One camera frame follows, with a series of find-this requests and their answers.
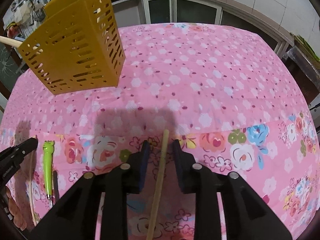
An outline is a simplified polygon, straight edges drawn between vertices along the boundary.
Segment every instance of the frog head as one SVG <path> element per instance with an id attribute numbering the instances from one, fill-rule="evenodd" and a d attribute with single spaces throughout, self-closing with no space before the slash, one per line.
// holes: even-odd
<path id="1" fill-rule="evenodd" d="M 49 153 L 49 154 L 53 154 L 54 152 L 54 141 L 44 141 L 44 144 L 43 144 L 43 152 L 46 154 L 46 153 Z"/>

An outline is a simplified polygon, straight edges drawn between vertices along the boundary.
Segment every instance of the yellow utensil holder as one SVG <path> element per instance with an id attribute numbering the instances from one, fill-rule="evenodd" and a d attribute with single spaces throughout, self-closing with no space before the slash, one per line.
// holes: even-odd
<path id="1" fill-rule="evenodd" d="M 125 60 L 111 0 L 52 0 L 18 48 L 54 94 L 117 86 Z"/>

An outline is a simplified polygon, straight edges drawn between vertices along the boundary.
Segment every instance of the chopstick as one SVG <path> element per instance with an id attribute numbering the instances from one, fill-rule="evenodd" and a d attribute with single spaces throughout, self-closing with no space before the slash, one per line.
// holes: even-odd
<path id="1" fill-rule="evenodd" d="M 0 42 L 7 44 L 7 45 L 10 45 L 11 47 L 15 47 L 15 48 L 20 47 L 20 45 L 22 44 L 22 41 L 17 41 L 17 40 L 10 39 L 10 38 L 4 37 L 4 36 L 0 36 Z M 37 52 L 37 54 L 40 54 L 41 52 L 43 52 L 42 49 L 40 49 Z"/>
<path id="2" fill-rule="evenodd" d="M 153 195 L 153 202 L 152 202 L 152 207 L 151 207 L 149 227 L 148 227 L 148 232 L 147 232 L 147 240 L 153 239 L 153 233 L 155 231 L 156 219 L 157 219 L 161 191 L 162 191 L 162 183 L 163 183 L 163 178 L 164 178 L 165 157 L 167 155 L 168 140 L 169 140 L 169 131 L 166 129 L 166 130 L 164 130 L 163 137 L 162 137 L 159 171 L 158 171 L 158 177 L 157 177 L 157 181 L 156 181 L 156 189 L 155 189 L 155 193 Z"/>

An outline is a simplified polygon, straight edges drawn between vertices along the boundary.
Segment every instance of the pink tablecloth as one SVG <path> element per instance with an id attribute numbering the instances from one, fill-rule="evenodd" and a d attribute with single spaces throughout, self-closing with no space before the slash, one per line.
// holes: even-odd
<path id="1" fill-rule="evenodd" d="M 317 208 L 320 150 L 303 95 L 276 54 L 258 35 L 226 26 L 141 25 L 120 34 L 126 61 L 117 88 L 53 96 L 31 71 L 14 87 L 1 149 L 38 136 L 32 181 L 38 219 L 49 209 L 45 140 L 55 141 L 53 167 L 63 195 L 84 172 L 110 171 L 147 139 L 153 151 L 146 185 L 128 196 L 129 238 L 145 239 L 168 128 L 212 171 L 239 172 L 297 238 Z M 195 196 L 180 193 L 170 157 L 155 237 L 192 239 Z M 27 217 L 26 172 L 9 187 Z"/>

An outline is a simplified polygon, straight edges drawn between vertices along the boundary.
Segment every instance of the green handle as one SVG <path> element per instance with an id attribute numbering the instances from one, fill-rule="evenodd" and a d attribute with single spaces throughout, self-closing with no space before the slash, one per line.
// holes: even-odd
<path id="1" fill-rule="evenodd" d="M 47 196 L 52 196 L 52 155 L 54 152 L 54 141 L 45 141 L 43 144 L 43 172 L 44 185 Z"/>

